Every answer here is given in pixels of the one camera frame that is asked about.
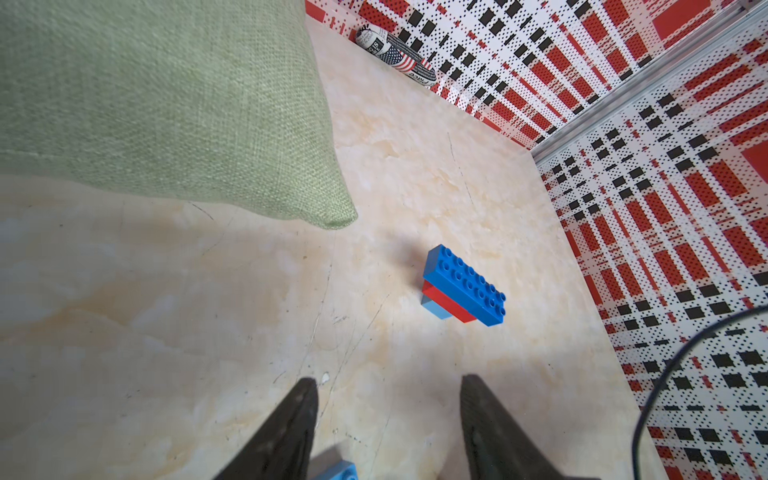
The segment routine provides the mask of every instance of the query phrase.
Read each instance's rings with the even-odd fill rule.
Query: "marble floor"
[[[630,478],[638,410],[530,154],[307,28],[351,227],[0,177],[7,478],[212,478],[302,376],[322,383],[314,455],[467,478],[468,372],[564,473]],[[504,324],[419,305],[438,243],[506,293]]]

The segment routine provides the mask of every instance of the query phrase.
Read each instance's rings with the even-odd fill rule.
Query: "black cable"
[[[736,323],[745,317],[755,316],[766,311],[768,311],[768,305],[758,306],[757,308],[734,313],[733,315],[727,318],[717,320],[715,323],[701,330],[693,338],[688,340],[688,342],[685,345],[683,345],[683,348],[681,348],[675,354],[675,356],[672,357],[672,360],[667,364],[667,367],[664,369],[664,371],[661,373],[661,376],[654,384],[654,389],[650,391],[650,395],[645,400],[645,406],[643,407],[643,411],[640,413],[640,418],[637,419],[637,425],[634,427],[634,435],[632,435],[632,470],[634,472],[634,480],[640,480],[640,460],[637,457],[637,454],[640,449],[640,438],[643,435],[643,428],[645,427],[645,422],[647,422],[648,416],[650,415],[650,411],[652,410],[652,408],[654,407],[654,403],[656,402],[656,398],[659,396],[659,393],[667,384],[667,380],[669,380],[670,376],[672,375],[672,371],[674,370],[674,368],[680,362],[683,361],[683,358],[692,349],[694,349],[694,347],[701,340],[712,335],[717,330],[723,329],[729,326],[731,323]]]

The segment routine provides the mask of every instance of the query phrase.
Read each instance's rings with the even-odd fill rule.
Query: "green fabric pillow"
[[[304,0],[0,2],[0,172],[357,218]]]

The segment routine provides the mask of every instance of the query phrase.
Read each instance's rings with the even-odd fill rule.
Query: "american flag print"
[[[410,58],[408,55],[402,53],[400,50],[394,47],[389,47],[387,51],[377,55],[384,63],[391,65],[397,71],[407,73],[416,66],[416,61]]]
[[[402,60],[397,65],[393,65],[395,70],[401,71],[402,73],[408,73],[409,71],[413,70],[415,66],[416,60],[410,58],[406,54],[402,54]]]

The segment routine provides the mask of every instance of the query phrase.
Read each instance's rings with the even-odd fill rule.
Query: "blue lego brick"
[[[342,460],[312,480],[357,480],[355,464]]]
[[[424,280],[449,296],[487,326],[504,322],[507,296],[485,281],[464,260],[443,245],[429,251]]]
[[[442,308],[440,305],[437,304],[436,301],[432,300],[426,295],[422,295],[422,305],[424,308],[432,312],[436,317],[438,317],[440,320],[445,320],[448,318],[451,318],[451,313]]]

